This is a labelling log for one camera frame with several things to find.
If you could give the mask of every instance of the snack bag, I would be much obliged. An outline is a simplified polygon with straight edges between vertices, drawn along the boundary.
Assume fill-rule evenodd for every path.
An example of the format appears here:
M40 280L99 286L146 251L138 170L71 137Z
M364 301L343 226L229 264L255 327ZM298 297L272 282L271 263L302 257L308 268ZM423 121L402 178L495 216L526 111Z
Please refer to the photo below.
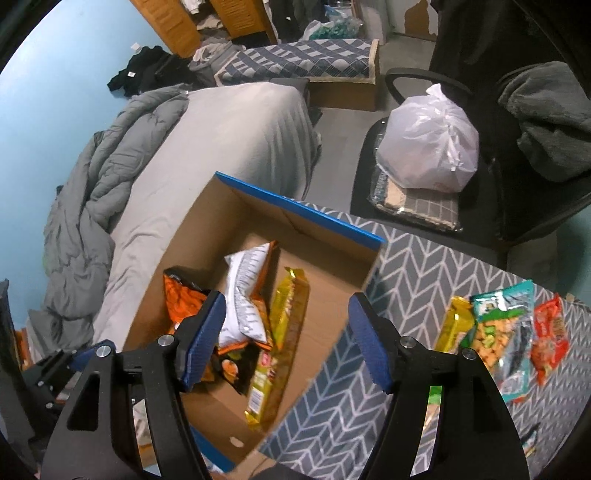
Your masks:
M212 356L214 371L234 387L240 395L248 393L261 350L254 343L244 348Z
M531 362L538 373L538 385L543 386L552 370L556 369L569 351L569 340L566 338L562 304L558 294L535 308L534 326L537 339L531 348Z
M441 333L437 338L434 350L437 352L456 353L460 342L474 327L474 315L472 304L463 297L452 297L452 302L447 309L445 320L441 327ZM423 424L423 433L431 422L439 415L441 405L441 386L429 389L429 401L427 414Z
M187 317L196 315L209 294L192 279L190 269L184 267L170 267L164 270L164 295L166 309L172 326L168 331L174 335L180 323ZM213 382L212 366L208 363L201 377L202 382Z
M523 397L530 383L533 282L475 295L472 305L476 326L467 346L478 352L505 402Z
M536 423L525 435L523 435L523 437L520 437L521 447L523 448L525 458L535 453L535 446L538 443L539 428L540 424Z
M277 415L306 316L310 284L303 270L286 270L288 276L279 283L269 314L275 345L271 352L260 353L248 392L245 415L254 428L267 428Z
M261 289L276 242L227 255L226 319L220 331L219 354L244 348L250 340L271 350L273 340Z
M456 353L460 342L473 327L472 304L463 297L452 297L434 350Z

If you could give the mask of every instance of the chair armrest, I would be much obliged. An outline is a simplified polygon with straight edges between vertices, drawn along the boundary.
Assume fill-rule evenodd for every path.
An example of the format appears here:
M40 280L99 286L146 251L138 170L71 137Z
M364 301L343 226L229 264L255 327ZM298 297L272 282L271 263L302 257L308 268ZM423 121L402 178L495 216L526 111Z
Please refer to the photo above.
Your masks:
M386 87L388 87L390 95L392 95L394 100L396 100L399 104L403 103L405 98L394 86L394 80L398 78L413 78L429 80L433 83L442 83L456 89L461 95L468 97L472 96L472 91L466 85L458 82L457 80L449 78L446 75L442 75L441 73L435 73L423 69L393 68L386 72Z

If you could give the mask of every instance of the table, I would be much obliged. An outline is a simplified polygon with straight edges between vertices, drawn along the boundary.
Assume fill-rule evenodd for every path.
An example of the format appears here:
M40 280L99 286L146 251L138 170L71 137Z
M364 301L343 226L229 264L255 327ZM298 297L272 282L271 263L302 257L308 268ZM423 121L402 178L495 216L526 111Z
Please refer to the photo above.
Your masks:
M401 335L428 348L437 340L450 299L520 282L522 279L469 255L342 212L311 208L375 233L385 240L366 289L378 314ZM536 304L553 293L535 287ZM536 451L528 458L532 478L566 440L591 395L591 310L563 301L570 350L548 384L532 375L527 399L509 410L522 436L539 423ZM373 384L347 327L310 388L262 445L261 452L313 478L356 479L375 444L389 398ZM437 422L421 440L413 474L428 468Z

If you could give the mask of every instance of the gray bedsheet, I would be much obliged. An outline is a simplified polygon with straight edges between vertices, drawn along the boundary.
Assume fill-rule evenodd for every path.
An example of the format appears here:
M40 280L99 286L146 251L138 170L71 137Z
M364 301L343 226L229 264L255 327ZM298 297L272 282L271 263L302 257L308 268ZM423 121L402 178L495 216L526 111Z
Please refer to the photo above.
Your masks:
M115 248L109 221L123 211L134 180L188 104L181 86L134 97L80 154L44 230L49 282L42 309L30 310L27 322L42 355L92 340Z

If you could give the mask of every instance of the gold wrapper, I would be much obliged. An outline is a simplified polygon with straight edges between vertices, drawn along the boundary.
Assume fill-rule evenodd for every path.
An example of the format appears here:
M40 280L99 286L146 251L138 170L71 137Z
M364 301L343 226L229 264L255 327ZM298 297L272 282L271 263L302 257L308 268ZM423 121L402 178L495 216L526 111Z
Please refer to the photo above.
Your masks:
M472 327L474 327L472 304L463 297L452 297L452 304L447 309L434 350L456 353L460 342Z
M274 346L271 352L259 354L248 391L245 415L253 428L266 429L277 416L306 316L310 296L306 275L299 268L286 270L288 275L279 283L269 313Z

